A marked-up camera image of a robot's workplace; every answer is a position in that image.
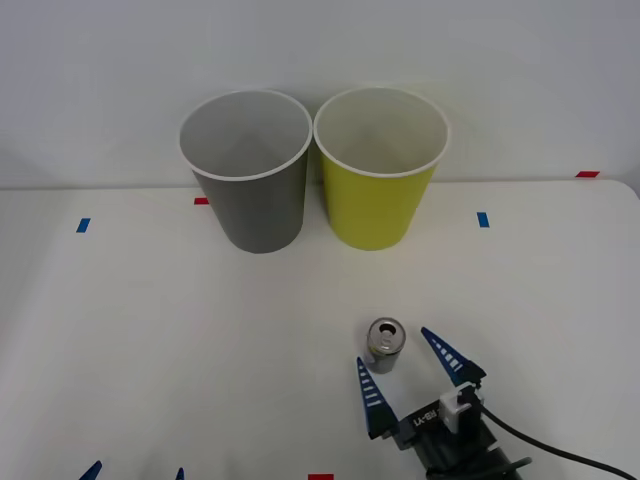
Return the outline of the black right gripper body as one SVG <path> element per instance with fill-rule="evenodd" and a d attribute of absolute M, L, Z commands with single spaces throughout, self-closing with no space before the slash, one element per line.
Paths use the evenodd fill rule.
<path fill-rule="evenodd" d="M 415 450 L 427 468 L 481 468 L 497 449 L 481 419 L 477 388 L 465 383 L 399 422 L 397 446 Z"/>

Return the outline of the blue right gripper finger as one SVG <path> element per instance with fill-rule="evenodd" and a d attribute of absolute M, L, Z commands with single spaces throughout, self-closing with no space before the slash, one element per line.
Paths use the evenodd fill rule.
<path fill-rule="evenodd" d="M 397 435 L 399 421 L 393 409 L 360 357 L 356 365 L 368 437 L 374 440 Z"/>
<path fill-rule="evenodd" d="M 454 386 L 459 387 L 465 383 L 470 383 L 474 387 L 481 386 L 486 372 L 479 365 L 467 359 L 432 330 L 422 327 L 421 334 Z"/>

